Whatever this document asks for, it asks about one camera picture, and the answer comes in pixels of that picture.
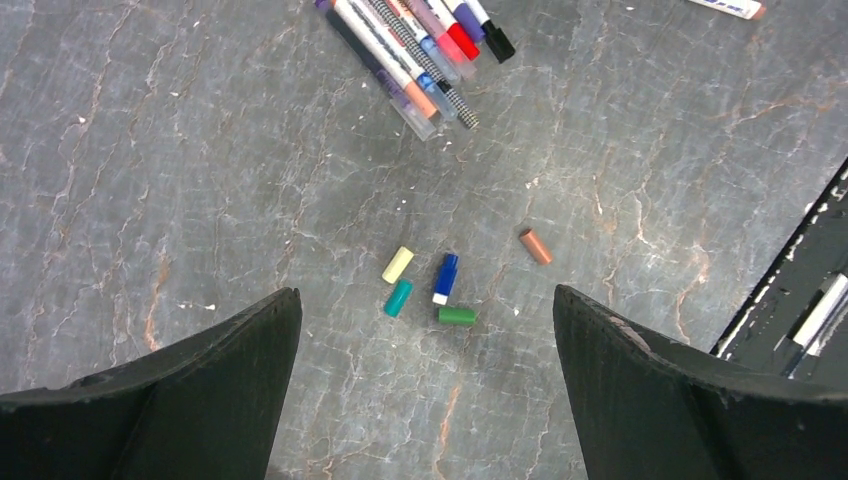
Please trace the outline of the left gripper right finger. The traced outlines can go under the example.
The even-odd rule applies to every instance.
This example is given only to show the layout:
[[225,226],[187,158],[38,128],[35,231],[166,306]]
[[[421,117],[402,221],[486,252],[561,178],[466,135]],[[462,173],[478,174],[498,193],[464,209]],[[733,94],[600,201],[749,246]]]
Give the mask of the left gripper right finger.
[[553,325],[592,479],[843,479],[847,394],[721,360],[554,293]]

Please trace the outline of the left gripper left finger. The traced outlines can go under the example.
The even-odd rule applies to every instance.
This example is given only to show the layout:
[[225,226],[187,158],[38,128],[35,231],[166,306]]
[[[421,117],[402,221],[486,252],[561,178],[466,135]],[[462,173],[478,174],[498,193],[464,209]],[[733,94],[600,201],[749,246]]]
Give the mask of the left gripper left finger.
[[298,290],[58,389],[1,398],[5,479],[262,479],[302,325]]

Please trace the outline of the brown marker cap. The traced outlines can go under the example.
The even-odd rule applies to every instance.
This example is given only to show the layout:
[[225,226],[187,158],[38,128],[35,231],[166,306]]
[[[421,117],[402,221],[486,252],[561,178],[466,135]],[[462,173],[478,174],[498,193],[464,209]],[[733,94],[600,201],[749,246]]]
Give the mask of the brown marker cap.
[[544,241],[532,228],[525,228],[519,234],[519,241],[539,265],[549,265],[554,257]]

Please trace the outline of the green marker cap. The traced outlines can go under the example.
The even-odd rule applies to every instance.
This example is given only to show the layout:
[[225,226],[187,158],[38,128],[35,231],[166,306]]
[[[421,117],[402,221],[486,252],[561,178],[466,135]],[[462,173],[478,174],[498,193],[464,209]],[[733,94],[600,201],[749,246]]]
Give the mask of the green marker cap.
[[437,320],[443,325],[472,326],[477,314],[473,309],[442,306],[438,309]]

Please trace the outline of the teal marker cap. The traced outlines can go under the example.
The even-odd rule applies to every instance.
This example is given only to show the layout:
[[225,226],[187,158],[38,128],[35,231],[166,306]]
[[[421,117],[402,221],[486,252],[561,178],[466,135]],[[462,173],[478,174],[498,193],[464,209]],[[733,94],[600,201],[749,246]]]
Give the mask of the teal marker cap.
[[413,288],[414,286],[409,280],[400,279],[384,305],[384,312],[388,316],[396,318],[405,306]]

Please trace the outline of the blue marker cap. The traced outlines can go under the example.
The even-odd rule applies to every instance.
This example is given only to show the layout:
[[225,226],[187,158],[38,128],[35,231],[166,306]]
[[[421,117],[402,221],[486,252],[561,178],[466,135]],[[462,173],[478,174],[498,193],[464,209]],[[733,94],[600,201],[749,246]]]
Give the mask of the blue marker cap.
[[435,304],[441,306],[447,304],[457,278],[458,263],[458,255],[447,253],[444,256],[433,290],[432,301]]

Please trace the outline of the yellow marker cap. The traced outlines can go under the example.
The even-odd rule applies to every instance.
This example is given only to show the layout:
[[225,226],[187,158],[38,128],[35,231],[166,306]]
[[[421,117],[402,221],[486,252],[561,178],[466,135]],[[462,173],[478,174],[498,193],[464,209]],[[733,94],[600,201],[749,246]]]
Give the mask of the yellow marker cap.
[[414,253],[410,249],[400,246],[383,270],[381,278],[389,284],[395,284],[413,258]]

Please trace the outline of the brown capped white marker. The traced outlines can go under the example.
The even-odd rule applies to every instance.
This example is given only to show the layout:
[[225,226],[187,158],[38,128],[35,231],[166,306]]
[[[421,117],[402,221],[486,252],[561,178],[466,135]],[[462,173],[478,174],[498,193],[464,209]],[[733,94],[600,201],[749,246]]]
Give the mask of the brown capped white marker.
[[767,8],[755,0],[690,0],[692,3],[744,20],[761,19]]

